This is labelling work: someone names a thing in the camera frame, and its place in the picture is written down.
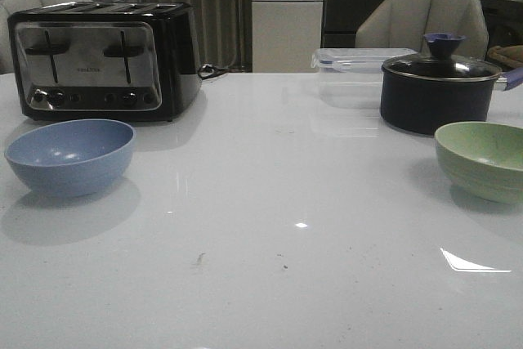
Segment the blue bowl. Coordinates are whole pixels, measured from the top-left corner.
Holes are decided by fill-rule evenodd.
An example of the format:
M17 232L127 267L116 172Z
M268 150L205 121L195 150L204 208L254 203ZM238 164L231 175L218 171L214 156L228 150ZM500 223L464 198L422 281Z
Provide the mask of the blue bowl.
M135 137L132 126L117 120L71 120L19 136L5 158L32 191L77 197L99 192L123 175Z

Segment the green bowl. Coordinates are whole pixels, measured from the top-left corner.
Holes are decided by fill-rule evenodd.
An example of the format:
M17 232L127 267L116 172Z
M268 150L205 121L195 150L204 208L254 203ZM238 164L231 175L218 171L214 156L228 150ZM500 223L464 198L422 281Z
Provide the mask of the green bowl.
M453 184L503 204L522 202L522 129L489 122L458 122L439 127L436 157Z

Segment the clear plastic food container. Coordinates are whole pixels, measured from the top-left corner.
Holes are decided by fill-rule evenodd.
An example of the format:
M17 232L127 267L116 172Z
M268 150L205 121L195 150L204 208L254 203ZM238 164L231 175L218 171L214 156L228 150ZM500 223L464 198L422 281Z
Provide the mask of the clear plastic food container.
M376 110L382 91L385 60L413 54L408 48L320 48L311 67L317 72L320 98L347 109Z

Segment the white refrigerator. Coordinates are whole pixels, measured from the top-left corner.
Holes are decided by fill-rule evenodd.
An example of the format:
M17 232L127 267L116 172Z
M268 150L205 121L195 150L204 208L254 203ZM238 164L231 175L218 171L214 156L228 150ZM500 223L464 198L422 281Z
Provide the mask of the white refrigerator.
M252 0L253 72L310 73L323 0Z

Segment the dark blue saucepan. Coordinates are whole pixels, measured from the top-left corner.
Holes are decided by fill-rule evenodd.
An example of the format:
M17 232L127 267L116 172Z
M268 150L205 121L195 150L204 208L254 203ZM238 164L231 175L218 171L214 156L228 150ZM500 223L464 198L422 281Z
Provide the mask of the dark blue saucepan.
M522 84L522 69L479 78L419 78L383 71L380 115L408 132L433 135L456 122L485 121L492 92Z

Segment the beige chair right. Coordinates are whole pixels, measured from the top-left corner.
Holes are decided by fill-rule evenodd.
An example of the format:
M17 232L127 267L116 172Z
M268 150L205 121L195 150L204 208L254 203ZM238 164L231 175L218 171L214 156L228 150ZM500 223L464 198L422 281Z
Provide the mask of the beige chair right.
M483 60L489 34L481 0L384 0L358 28L357 48L427 52L424 35L464 35L456 53Z

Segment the glass pot lid blue knob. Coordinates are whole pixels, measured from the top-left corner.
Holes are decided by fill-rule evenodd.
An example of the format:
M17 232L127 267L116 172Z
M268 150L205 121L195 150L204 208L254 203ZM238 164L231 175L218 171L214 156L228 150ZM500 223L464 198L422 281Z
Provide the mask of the glass pot lid blue knob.
M489 62L455 52L467 37L452 33L423 35L428 53L414 53L385 60L382 70L399 76L424 80L483 81L499 77L502 70Z

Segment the black and steel four-slot toaster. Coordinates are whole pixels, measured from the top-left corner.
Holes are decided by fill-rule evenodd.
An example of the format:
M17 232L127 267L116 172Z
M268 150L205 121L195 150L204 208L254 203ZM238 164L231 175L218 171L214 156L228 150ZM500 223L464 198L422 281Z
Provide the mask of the black and steel four-slot toaster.
M7 23L20 107L31 119L170 121L199 94L189 4L66 2Z

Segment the brown cloth item right edge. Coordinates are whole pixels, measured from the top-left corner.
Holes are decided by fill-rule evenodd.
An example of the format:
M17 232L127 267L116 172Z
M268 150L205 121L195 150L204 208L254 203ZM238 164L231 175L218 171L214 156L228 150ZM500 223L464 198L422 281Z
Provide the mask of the brown cloth item right edge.
M496 60L499 64L508 67L509 69L517 69L522 66L523 46L494 46L487 51L487 56L491 60Z

